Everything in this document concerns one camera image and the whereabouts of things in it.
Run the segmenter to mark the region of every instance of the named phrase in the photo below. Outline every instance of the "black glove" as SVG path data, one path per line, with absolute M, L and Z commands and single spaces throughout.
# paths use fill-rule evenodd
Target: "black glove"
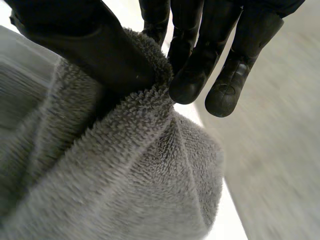
M 100 0 L 5 0 L 11 22 L 120 96 L 153 84 L 154 72 Z
M 189 104 L 198 97 L 239 19 L 223 69 L 205 100 L 208 112 L 217 117 L 234 111 L 262 48 L 282 27 L 282 18 L 304 1 L 139 0 L 143 32 L 160 45 L 167 32 L 171 6 L 174 32 L 168 57 L 175 77 L 169 93 L 180 104 Z

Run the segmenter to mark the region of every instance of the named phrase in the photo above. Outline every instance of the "finger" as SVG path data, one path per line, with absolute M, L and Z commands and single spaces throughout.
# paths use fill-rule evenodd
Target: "finger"
M 186 63 L 195 46 L 204 0 L 171 0 L 173 38 L 168 53 L 176 74 Z
M 139 0 L 139 3 L 144 20 L 142 32 L 162 46 L 168 28 L 170 0 Z
M 252 4 L 243 7 L 231 50 L 205 100 L 205 107 L 209 113 L 217 117 L 226 117 L 234 111 L 261 50 L 283 23 L 272 9 Z
M 190 104 L 211 75 L 242 8 L 228 0 L 205 0 L 199 39 L 185 66 L 174 77 L 169 94 L 180 104 Z

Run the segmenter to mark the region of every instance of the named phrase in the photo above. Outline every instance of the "floor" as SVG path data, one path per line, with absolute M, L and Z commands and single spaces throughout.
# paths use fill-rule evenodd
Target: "floor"
M 226 51 L 195 102 L 205 128 L 223 142 L 226 183 L 249 240 L 320 236 L 319 11 L 308 0 L 285 18 L 232 115 L 217 118 L 204 107 Z

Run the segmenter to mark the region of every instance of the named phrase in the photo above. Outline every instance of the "gray fabric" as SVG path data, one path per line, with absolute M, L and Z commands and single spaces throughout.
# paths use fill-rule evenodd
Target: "gray fabric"
M 155 85 L 86 128 L 103 90 L 61 60 L 1 156 L 0 240 L 198 240 L 211 229 L 222 150 L 174 111 L 155 42 L 127 33 Z
M 45 97 L 58 55 L 3 26 L 0 55 L 0 129 L 12 130 Z

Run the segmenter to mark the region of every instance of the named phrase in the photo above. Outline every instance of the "fleece fabric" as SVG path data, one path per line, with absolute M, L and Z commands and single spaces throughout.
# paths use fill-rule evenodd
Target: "fleece fabric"
M 1 148 L 0 240 L 200 240 L 210 231 L 222 149 L 174 111 L 157 44 L 126 32 L 154 86 L 96 119 L 105 90 L 61 59 L 45 99 Z

